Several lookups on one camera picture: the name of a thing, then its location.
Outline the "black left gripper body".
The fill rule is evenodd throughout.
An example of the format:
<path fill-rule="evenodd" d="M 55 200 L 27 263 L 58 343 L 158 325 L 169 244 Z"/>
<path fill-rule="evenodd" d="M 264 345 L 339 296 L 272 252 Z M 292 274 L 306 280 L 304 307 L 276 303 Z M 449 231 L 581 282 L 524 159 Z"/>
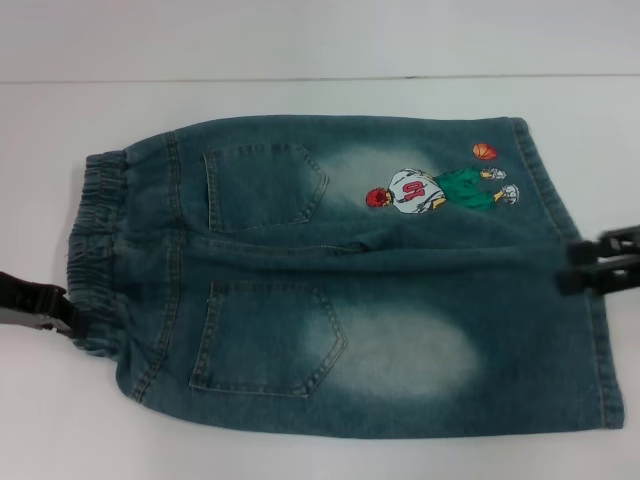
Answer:
<path fill-rule="evenodd" d="M 66 291 L 1 273 L 1 323 L 38 330 L 65 330 L 62 305 Z"/>

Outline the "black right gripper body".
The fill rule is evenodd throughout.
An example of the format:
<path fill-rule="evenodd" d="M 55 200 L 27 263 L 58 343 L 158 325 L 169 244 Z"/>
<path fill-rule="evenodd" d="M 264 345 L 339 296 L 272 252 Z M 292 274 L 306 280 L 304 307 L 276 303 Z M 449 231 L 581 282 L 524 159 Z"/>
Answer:
<path fill-rule="evenodd" d="M 639 287 L 639 226 L 605 232 L 601 236 L 604 248 L 605 286 L 603 295 Z"/>

